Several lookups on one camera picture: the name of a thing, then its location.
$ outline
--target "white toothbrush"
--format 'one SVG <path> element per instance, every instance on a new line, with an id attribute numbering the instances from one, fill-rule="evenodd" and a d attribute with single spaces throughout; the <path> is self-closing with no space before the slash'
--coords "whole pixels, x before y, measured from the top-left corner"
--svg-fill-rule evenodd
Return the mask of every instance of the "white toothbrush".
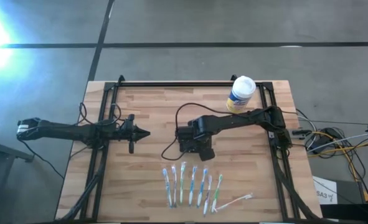
<path id="1" fill-rule="evenodd" d="M 182 204 L 182 191 L 184 188 L 184 173 L 185 173 L 186 162 L 181 163 L 181 187 L 179 189 L 179 203 Z"/>
<path id="2" fill-rule="evenodd" d="M 177 199 L 176 199 L 176 192 L 177 192 L 177 172 L 176 172 L 176 165 L 173 164 L 171 166 L 171 170 L 172 170 L 172 174 L 174 175 L 174 203 L 173 203 L 173 207 L 176 208 L 177 207 Z"/>
<path id="3" fill-rule="evenodd" d="M 170 194 L 170 182 L 169 182 L 169 177 L 167 175 L 166 168 L 163 169 L 163 176 L 164 176 L 164 182 L 166 183 L 167 201 L 169 202 L 169 206 L 171 208 L 172 203 L 171 203 L 171 194 Z"/>
<path id="4" fill-rule="evenodd" d="M 194 184 L 195 184 L 195 173 L 197 170 L 197 166 L 192 168 L 192 180 L 191 180 L 191 188 L 189 189 L 189 206 L 192 205 L 192 197 L 194 196 Z"/>
<path id="5" fill-rule="evenodd" d="M 206 200 L 204 201 L 203 217 L 206 216 L 207 207 L 209 206 L 209 197 L 210 197 L 210 192 L 211 192 L 211 182 L 212 182 L 212 177 L 211 177 L 211 175 L 209 175 L 209 188 L 207 189 Z"/>

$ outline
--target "disinfecting wipes container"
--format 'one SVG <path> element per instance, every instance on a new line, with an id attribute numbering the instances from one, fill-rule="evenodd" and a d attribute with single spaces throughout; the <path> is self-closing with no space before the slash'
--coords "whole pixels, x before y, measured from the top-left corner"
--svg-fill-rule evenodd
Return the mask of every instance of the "disinfecting wipes container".
<path id="1" fill-rule="evenodd" d="M 237 78 L 228 97 L 227 108 L 232 113 L 241 112 L 252 98 L 256 83 L 249 77 Z"/>

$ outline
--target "white lid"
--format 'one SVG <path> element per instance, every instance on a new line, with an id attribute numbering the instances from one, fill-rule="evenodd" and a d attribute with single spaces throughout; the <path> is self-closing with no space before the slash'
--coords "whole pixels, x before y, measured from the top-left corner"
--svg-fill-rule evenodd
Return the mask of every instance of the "white lid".
<path id="1" fill-rule="evenodd" d="M 237 96 L 249 98 L 256 90 L 256 83 L 251 78 L 242 75 L 235 80 L 232 89 Z"/>

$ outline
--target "green toothbrush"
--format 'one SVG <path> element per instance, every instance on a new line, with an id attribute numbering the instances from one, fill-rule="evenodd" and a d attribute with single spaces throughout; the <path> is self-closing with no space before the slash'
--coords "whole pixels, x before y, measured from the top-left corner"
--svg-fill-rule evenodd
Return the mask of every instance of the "green toothbrush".
<path id="1" fill-rule="evenodd" d="M 221 184 L 221 181 L 222 181 L 222 174 L 220 174 L 220 177 L 219 177 L 219 183 L 217 184 L 217 188 L 214 192 L 214 199 L 213 199 L 213 204 L 211 206 L 211 213 L 214 213 L 216 210 L 215 210 L 215 206 L 217 204 L 217 199 L 219 197 L 219 191 L 220 191 L 220 184 Z"/>

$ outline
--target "clear toothbrush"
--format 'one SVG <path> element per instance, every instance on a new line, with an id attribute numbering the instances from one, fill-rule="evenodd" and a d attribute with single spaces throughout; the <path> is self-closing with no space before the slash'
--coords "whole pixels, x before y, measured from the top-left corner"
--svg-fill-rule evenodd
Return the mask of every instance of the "clear toothbrush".
<path id="1" fill-rule="evenodd" d="M 197 195 L 197 204 L 196 207 L 199 208 L 201 206 L 201 201 L 202 201 L 202 194 L 203 194 L 203 186 L 204 186 L 204 179 L 207 175 L 207 168 L 205 167 L 203 169 L 203 177 L 202 177 L 202 182 L 201 182 L 201 188 L 199 190 L 199 194 Z"/>
<path id="2" fill-rule="evenodd" d="M 170 194 L 170 182 L 169 182 L 169 177 L 167 175 L 166 168 L 163 169 L 163 176 L 164 176 L 164 182 L 166 183 L 167 201 L 169 202 L 170 208 L 172 208 L 171 194 Z"/>
<path id="3" fill-rule="evenodd" d="M 211 175 L 209 175 L 209 188 L 207 189 L 206 199 L 204 201 L 203 217 L 206 216 L 207 207 L 209 206 L 209 197 L 210 197 L 210 192 L 211 192 L 211 182 L 212 182 L 212 177 L 211 177 Z"/>
<path id="4" fill-rule="evenodd" d="M 179 203 L 182 204 L 182 191 L 184 188 L 184 173 L 185 173 L 186 162 L 181 163 L 181 186 L 179 189 Z"/>
<path id="5" fill-rule="evenodd" d="M 197 166 L 192 168 L 192 180 L 191 180 L 191 187 L 189 189 L 189 206 L 192 205 L 192 197 L 194 196 L 194 184 L 195 184 L 195 173 L 197 170 Z"/>
<path id="6" fill-rule="evenodd" d="M 177 198 L 176 198 L 176 192 L 177 192 L 177 172 L 176 172 L 176 165 L 173 164 L 171 166 L 171 170 L 172 170 L 172 174 L 174 176 L 174 203 L 173 203 L 173 207 L 176 208 L 177 207 Z"/>
<path id="7" fill-rule="evenodd" d="M 214 213 L 216 211 L 215 205 L 217 204 L 217 199 L 219 197 L 219 191 L 220 191 L 221 181 L 222 181 L 222 174 L 220 174 L 219 183 L 217 184 L 217 188 L 216 188 L 215 193 L 214 193 L 213 204 L 211 206 L 211 213 Z"/>

